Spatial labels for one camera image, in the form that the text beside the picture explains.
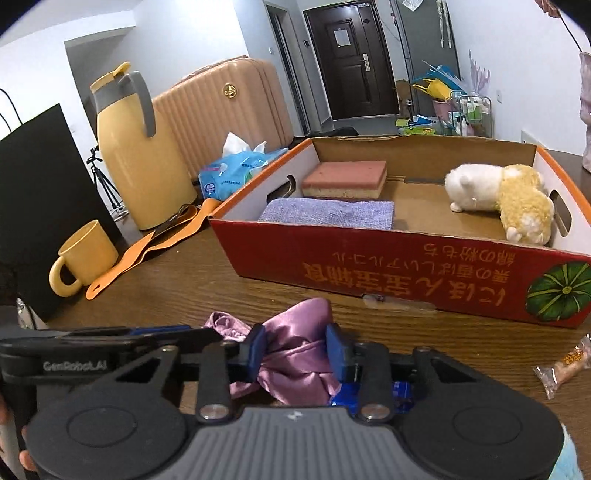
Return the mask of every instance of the paper notice on door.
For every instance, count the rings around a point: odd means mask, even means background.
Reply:
[[[413,12],[421,6],[423,0],[402,0],[402,4]]]
[[[347,32],[346,30],[343,29],[338,29],[335,30],[335,39],[336,39],[336,44],[339,47],[348,47],[349,45],[351,45],[351,41],[349,39],[349,32]]]

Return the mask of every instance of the tripod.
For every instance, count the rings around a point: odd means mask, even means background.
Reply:
[[[123,203],[123,199],[121,199],[121,195],[115,188],[115,185],[107,178],[107,176],[103,173],[103,171],[95,165],[95,161],[102,162],[102,158],[98,158],[96,153],[99,151],[98,145],[95,148],[90,149],[90,153],[92,156],[86,160],[86,164],[90,165],[90,171],[92,172],[92,181],[95,184],[97,190],[99,190],[99,183],[100,186],[105,191],[107,198],[111,202],[111,211],[109,212],[113,217],[113,220],[116,222],[117,220],[121,220],[125,217],[129,211],[125,207]]]

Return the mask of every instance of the sponge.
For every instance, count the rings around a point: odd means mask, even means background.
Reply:
[[[386,182],[384,161],[321,163],[302,182],[305,197],[377,199]]]

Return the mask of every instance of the yellow thermos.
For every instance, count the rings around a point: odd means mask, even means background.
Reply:
[[[98,113],[99,148],[109,174],[140,230],[158,226],[197,192],[166,120],[148,87],[126,62],[90,89]]]

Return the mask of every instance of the gray thermos handle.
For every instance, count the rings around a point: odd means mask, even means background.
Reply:
[[[124,82],[131,82],[134,90],[138,94],[139,104],[142,106],[142,113],[144,114],[145,134],[148,138],[156,134],[156,117],[154,115],[154,105],[152,105],[152,97],[148,86],[140,72],[126,73],[119,81],[119,84]]]

